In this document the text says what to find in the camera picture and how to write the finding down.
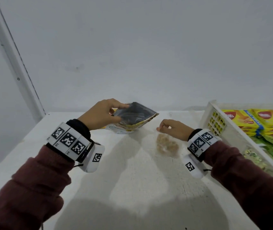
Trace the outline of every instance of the white table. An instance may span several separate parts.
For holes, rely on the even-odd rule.
[[[162,157],[155,149],[155,128],[164,118],[197,127],[202,111],[160,112],[131,135],[100,129],[92,139],[106,151],[95,173],[79,168],[70,173],[72,184],[61,196],[62,210],[44,224],[66,229],[258,229],[232,195],[211,178],[193,178],[180,159]],[[77,112],[46,115],[0,163],[0,188],[29,158],[60,122]],[[187,154],[182,143],[180,154]]]

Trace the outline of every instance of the hand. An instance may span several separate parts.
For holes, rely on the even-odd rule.
[[[166,133],[183,141],[188,141],[188,138],[191,135],[192,131],[194,131],[194,129],[187,125],[184,125],[182,122],[172,119],[165,119],[160,123],[160,127],[157,127],[157,131],[161,133]]]
[[[114,98],[97,102],[92,108],[81,115],[78,120],[84,123],[90,131],[100,129],[111,123],[119,123],[121,117],[111,116],[112,108],[128,108],[128,104],[120,103]]]

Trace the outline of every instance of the cable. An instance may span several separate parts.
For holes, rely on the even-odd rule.
[[[74,167],[83,166],[83,164],[75,165]]]

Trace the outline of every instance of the crate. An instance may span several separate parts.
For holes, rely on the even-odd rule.
[[[230,104],[210,101],[200,121],[200,128],[209,128],[222,140],[239,149],[243,154],[246,150],[255,152],[273,171],[273,159],[267,155],[252,139],[250,139],[222,109],[247,110],[273,109],[273,104]]]

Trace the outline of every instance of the maroon sleeve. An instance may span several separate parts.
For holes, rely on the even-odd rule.
[[[46,146],[29,158],[0,190],[0,229],[39,229],[62,208],[73,166]]]
[[[221,141],[208,148],[204,161],[260,229],[273,229],[273,177]]]

